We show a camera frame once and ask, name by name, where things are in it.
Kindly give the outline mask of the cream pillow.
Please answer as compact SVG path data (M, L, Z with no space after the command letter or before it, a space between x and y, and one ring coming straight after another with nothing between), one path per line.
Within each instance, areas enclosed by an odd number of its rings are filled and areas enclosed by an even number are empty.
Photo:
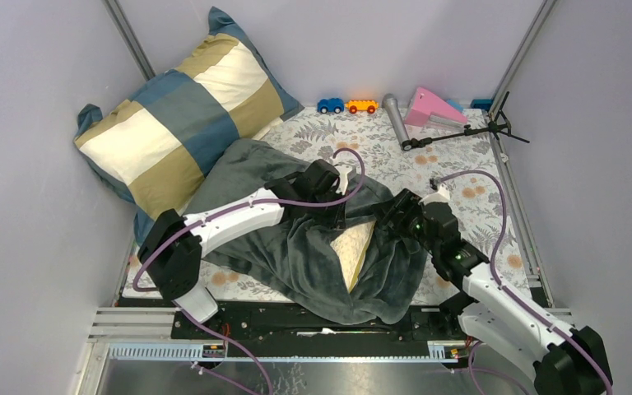
M367 249L374 233L374 221L352 226L344 230L330 247L338 257L348 292L352 292L360 275Z

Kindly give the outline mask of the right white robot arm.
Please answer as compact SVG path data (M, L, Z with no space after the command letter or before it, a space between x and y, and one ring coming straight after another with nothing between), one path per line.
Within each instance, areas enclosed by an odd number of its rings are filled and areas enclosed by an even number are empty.
M520 368L539 394L611 394L611 373L601 336L542 308L501 280L488 257L465 240L458 218L439 188L420 197L408 189L374 205L376 221L416 241L458 293L440 305L440 331L485 343Z

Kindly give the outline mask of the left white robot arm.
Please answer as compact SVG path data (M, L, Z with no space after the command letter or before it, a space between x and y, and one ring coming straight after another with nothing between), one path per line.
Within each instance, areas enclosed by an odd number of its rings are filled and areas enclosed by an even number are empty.
M266 182L236 202L181 216L170 209L161 214L138 250L153 290L176 304L191 319L191 328L204 338L222 327L219 307L200 280L201 261L210 252L249 232L300 216L314 215L339 225L352 166L316 160L306 170Z

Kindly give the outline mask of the zebra and grey pillowcase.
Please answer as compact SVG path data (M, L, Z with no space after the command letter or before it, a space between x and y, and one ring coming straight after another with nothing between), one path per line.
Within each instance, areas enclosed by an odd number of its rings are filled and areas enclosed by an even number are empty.
M266 182L307 168L266 142L240 139L224 155L188 204L211 210L248 196ZM346 288L340 259L330 243L340 231L301 217L255 230L210 252L205 262L249 275L322 318L360 324L399 321L421 283L428 253L414 240L375 227L360 278Z

